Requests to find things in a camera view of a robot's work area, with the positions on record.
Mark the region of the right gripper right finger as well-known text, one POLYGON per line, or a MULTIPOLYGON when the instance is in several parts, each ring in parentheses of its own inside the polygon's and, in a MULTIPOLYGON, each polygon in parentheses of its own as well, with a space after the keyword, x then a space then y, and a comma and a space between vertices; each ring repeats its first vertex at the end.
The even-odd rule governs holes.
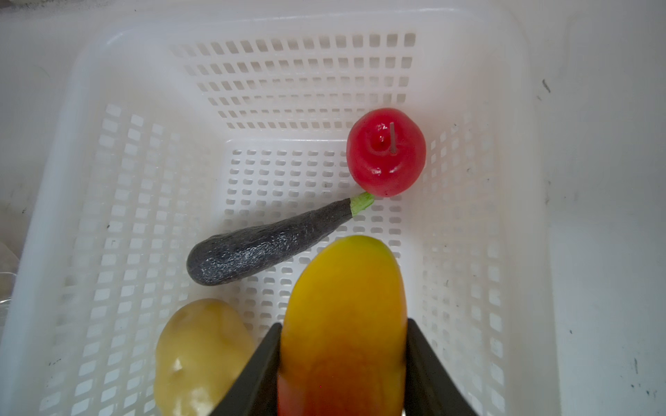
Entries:
POLYGON ((407 416, 475 416, 415 320, 408 319, 404 411, 407 416))

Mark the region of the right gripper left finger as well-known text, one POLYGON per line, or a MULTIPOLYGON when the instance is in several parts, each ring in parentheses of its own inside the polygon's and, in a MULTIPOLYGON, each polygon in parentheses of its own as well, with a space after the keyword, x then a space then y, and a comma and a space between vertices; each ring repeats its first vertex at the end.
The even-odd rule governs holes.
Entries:
POLYGON ((278 375, 282 324, 270 327, 224 399, 211 416, 264 416, 279 414, 278 375))

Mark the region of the yellow potato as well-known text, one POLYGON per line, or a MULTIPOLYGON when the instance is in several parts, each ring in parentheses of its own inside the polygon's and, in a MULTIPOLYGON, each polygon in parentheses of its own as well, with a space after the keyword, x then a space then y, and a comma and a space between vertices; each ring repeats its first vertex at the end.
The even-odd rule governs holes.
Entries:
POLYGON ((237 311, 218 299, 179 309, 155 350, 154 399, 163 415, 208 415, 256 349, 237 311))

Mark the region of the red yellow mango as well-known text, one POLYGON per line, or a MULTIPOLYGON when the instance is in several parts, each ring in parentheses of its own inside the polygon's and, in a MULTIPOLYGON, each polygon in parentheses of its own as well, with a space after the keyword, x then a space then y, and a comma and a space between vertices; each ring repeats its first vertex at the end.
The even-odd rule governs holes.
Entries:
POLYGON ((400 415, 407 303, 390 248, 344 237, 312 259, 289 300, 280 341, 280 415, 400 415))

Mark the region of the red apple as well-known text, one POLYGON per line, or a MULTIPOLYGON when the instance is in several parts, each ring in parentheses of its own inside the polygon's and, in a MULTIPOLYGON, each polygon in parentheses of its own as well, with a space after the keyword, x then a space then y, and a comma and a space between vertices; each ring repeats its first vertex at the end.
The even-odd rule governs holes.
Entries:
POLYGON ((368 112, 351 128, 346 158, 364 191, 390 198, 412 187, 425 167, 427 145, 407 114, 385 107, 368 112))

